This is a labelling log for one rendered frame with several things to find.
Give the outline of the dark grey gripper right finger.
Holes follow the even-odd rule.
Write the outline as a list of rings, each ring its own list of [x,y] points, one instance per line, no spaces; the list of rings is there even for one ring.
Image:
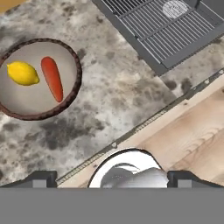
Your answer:
[[[222,188],[222,185],[201,179],[190,171],[168,171],[167,178],[167,186],[172,188]]]

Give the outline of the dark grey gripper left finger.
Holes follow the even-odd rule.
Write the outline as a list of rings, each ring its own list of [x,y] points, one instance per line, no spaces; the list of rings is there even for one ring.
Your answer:
[[[56,188],[56,171],[34,171],[24,179],[3,185],[3,188]]]

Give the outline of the brown rimmed bowl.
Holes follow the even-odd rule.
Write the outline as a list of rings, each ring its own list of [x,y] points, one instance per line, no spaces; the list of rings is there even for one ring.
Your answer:
[[[55,60],[63,87],[63,100],[56,101],[41,69],[41,60]],[[7,74],[7,65],[24,61],[32,65],[39,83],[20,86]],[[76,52],[64,42],[51,38],[35,38],[14,45],[0,56],[0,111],[25,121],[44,120],[64,111],[76,98],[81,88],[82,69]]]

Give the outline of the orange carrot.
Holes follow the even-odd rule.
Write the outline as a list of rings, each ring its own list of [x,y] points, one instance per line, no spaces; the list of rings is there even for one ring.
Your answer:
[[[41,60],[41,69],[54,99],[61,102],[63,100],[63,87],[55,60],[51,57],[44,57]]]

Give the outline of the yellow lemon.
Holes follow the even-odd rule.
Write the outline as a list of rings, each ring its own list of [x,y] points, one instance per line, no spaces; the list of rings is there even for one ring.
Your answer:
[[[8,76],[18,85],[30,86],[39,83],[35,68],[23,61],[14,61],[7,65]]]

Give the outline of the white rounded object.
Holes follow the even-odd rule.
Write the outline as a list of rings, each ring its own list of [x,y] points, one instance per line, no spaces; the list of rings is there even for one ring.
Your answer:
[[[126,148],[103,160],[88,188],[166,188],[168,178],[147,150]]]

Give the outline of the grey dish rack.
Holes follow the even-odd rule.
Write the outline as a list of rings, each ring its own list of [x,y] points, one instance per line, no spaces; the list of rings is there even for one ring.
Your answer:
[[[157,75],[189,59],[224,35],[224,0],[180,0],[189,10],[175,19],[169,0],[92,0]]]

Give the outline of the white round plate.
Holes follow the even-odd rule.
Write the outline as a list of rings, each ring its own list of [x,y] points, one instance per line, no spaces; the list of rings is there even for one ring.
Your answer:
[[[162,12],[171,19],[184,15],[188,10],[188,6],[180,0],[169,0],[162,7]]]

